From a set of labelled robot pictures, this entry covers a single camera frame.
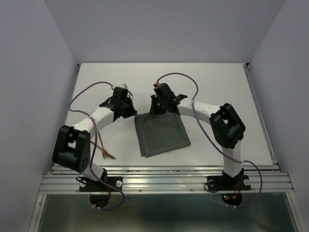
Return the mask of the grey cloth napkin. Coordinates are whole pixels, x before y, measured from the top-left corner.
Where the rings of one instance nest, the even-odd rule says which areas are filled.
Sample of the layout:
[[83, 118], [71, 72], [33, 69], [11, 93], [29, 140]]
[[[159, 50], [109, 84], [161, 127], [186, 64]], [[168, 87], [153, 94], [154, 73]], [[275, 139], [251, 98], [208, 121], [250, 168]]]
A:
[[139, 114], [134, 117], [136, 135], [142, 157], [152, 157], [191, 145], [178, 114]]

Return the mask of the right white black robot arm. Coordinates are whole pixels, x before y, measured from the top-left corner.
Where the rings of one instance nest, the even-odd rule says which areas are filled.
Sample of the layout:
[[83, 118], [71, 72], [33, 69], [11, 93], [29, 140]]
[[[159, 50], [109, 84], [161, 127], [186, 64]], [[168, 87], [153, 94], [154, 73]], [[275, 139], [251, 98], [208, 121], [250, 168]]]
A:
[[208, 178], [211, 190], [238, 187], [244, 174], [240, 148], [246, 128], [234, 107], [228, 103], [217, 106], [196, 102], [183, 94], [176, 96], [166, 83], [154, 85], [154, 91], [150, 113], [162, 115], [169, 112], [189, 116], [200, 126], [201, 121], [211, 126], [213, 136], [221, 146], [215, 148], [224, 157], [222, 175], [216, 179]]

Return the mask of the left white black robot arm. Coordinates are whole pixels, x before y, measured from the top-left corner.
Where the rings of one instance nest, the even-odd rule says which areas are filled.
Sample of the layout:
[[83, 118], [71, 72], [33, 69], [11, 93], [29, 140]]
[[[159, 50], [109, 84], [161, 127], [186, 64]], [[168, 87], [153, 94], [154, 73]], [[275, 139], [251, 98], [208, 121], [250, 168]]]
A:
[[87, 179], [96, 190], [106, 188], [107, 171], [93, 162], [91, 139], [98, 141], [98, 132], [119, 118], [135, 116], [137, 111], [125, 84], [114, 87], [113, 94], [86, 118], [73, 126], [60, 127], [52, 161], [76, 171]]

